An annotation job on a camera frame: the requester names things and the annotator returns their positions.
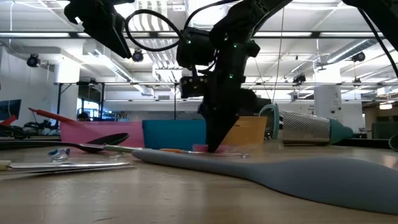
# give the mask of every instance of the person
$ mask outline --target person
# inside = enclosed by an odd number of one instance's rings
[[[82,112],[77,116],[78,121],[90,121],[90,117],[86,112]]]

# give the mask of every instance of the desk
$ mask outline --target desk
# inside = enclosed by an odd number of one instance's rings
[[[49,150],[2,151],[0,159],[43,161]],[[398,153],[389,150],[252,147],[247,151],[251,158],[244,161],[250,162],[346,156],[398,169]],[[74,153],[70,160],[104,161],[108,156]],[[398,216],[309,202],[241,179],[145,164],[126,157],[137,164],[135,169],[0,181],[1,223],[398,223]]]

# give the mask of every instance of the white column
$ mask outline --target white column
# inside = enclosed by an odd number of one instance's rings
[[[55,80],[58,83],[76,83],[79,81],[80,66],[74,62],[62,62],[54,68]],[[76,108],[78,98],[78,86],[72,85],[68,87],[61,95],[60,115],[70,119],[76,119]],[[53,113],[57,112],[58,86],[54,86],[52,107]]]
[[[340,68],[336,65],[325,67],[326,70],[318,70],[314,74],[317,83],[341,82]],[[315,87],[315,114],[324,118],[343,120],[340,86]]]

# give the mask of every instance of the pink bin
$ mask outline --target pink bin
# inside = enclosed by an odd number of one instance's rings
[[[111,134],[128,133],[130,136],[120,146],[144,147],[142,122],[93,121],[61,123],[61,139],[64,142],[86,143]]]

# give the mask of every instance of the blue container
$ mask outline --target blue container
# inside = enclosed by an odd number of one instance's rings
[[[206,143],[204,120],[146,120],[142,130],[146,148],[192,150],[194,144]]]

